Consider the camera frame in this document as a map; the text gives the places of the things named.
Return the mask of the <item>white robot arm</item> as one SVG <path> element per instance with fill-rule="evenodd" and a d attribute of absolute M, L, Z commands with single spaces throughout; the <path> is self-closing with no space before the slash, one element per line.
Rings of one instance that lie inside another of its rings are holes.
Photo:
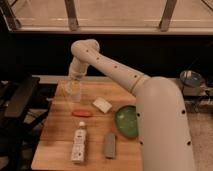
<path fill-rule="evenodd" d="M 143 171 L 196 171 L 183 95 L 173 81 L 102 55 L 94 39 L 74 42 L 71 53 L 71 77 L 80 79 L 93 66 L 136 97 Z"/>

